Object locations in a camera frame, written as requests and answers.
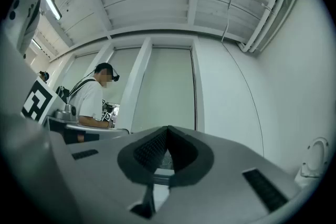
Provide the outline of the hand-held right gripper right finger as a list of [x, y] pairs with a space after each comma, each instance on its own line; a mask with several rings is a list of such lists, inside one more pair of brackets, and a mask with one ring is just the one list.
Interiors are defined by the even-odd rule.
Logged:
[[279, 167], [231, 140], [169, 126], [167, 147], [175, 170], [169, 222], [255, 222], [300, 191]]

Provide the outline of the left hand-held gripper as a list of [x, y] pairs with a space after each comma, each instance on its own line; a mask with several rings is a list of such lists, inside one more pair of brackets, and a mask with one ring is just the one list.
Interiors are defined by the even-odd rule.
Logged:
[[43, 223], [81, 224], [81, 215], [57, 165], [51, 132], [41, 126], [53, 95], [34, 82], [20, 114], [2, 114], [2, 157]]

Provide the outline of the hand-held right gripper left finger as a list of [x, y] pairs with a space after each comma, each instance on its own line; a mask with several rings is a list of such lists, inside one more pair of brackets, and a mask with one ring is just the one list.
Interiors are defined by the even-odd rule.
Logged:
[[85, 176], [131, 212], [155, 212], [154, 175], [167, 151], [167, 126], [69, 144]]

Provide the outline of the black bag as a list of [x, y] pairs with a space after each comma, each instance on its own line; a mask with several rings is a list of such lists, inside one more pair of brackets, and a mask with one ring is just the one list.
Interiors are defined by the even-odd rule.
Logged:
[[68, 102], [70, 91], [63, 86], [59, 86], [56, 90], [56, 94], [64, 101], [65, 104]]

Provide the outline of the silver metal device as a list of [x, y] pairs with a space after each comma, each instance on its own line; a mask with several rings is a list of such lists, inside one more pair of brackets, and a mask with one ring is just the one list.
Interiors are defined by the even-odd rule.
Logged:
[[64, 109], [57, 109], [54, 112], [54, 117], [68, 122], [77, 122], [76, 107], [71, 104], [66, 104]]

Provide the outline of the grey equipment table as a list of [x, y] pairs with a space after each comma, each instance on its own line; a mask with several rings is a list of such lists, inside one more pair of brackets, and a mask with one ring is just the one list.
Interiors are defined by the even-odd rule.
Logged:
[[66, 144], [106, 140], [130, 134], [127, 129], [85, 126], [77, 122], [64, 121], [51, 116], [45, 119], [44, 127], [50, 131], [60, 133]]

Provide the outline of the round white tankless toilet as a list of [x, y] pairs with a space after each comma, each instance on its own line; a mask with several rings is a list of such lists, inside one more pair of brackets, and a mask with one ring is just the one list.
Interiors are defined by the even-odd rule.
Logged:
[[329, 142], [322, 137], [314, 139], [305, 150], [295, 182], [305, 188], [317, 181], [326, 171], [329, 162]]

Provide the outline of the grey paw-print sweatshirt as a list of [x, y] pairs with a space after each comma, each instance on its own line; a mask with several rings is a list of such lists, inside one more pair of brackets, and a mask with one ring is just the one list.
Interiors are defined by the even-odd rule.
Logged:
[[0, 23], [0, 112], [19, 112], [37, 77], [23, 56], [37, 28], [40, 1], [13, 0]]

